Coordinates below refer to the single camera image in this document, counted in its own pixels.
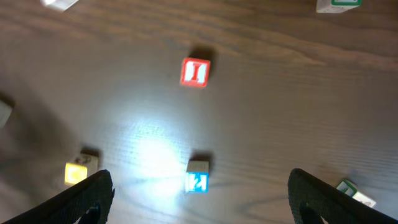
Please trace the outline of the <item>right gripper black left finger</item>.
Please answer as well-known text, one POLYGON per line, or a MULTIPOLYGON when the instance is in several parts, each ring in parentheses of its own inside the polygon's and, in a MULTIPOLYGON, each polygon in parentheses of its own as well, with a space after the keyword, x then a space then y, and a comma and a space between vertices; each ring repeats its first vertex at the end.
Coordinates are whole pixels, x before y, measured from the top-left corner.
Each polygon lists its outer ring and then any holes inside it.
POLYGON ((100 223, 108 221, 114 189, 111 174, 100 170, 4 224, 100 223))

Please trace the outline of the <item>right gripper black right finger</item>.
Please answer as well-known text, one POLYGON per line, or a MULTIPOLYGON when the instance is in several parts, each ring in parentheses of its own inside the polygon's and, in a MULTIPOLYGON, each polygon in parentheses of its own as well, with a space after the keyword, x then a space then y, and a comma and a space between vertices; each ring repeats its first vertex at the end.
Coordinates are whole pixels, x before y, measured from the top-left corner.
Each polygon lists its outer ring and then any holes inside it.
POLYGON ((289 205, 296 224, 397 224, 302 169, 293 169, 288 180, 289 205))

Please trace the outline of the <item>blue number 2 block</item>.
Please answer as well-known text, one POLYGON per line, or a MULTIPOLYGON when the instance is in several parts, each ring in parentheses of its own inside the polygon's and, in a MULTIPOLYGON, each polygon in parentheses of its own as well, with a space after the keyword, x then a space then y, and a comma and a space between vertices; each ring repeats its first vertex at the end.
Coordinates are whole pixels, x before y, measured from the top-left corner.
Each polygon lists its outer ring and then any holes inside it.
POLYGON ((206 194, 209 188, 210 163, 190 160, 185 173, 185 192, 206 194))

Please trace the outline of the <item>red letter A block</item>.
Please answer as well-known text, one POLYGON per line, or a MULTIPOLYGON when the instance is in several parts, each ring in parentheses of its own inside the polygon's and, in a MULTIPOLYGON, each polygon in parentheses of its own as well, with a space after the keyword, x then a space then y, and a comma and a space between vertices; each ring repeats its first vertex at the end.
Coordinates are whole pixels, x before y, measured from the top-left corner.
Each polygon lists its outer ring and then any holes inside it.
POLYGON ((1 101, 0 102, 0 128, 2 128, 8 121, 12 113, 12 106, 1 101))

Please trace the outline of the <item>red letter I block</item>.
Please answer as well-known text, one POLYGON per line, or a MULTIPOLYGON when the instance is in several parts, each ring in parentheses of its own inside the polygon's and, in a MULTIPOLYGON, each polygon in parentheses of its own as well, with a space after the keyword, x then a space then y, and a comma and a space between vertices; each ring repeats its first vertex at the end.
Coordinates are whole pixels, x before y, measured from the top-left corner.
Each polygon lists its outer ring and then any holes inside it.
POLYGON ((209 60, 187 57, 183 59, 180 84, 195 88, 205 88, 210 75, 209 60))

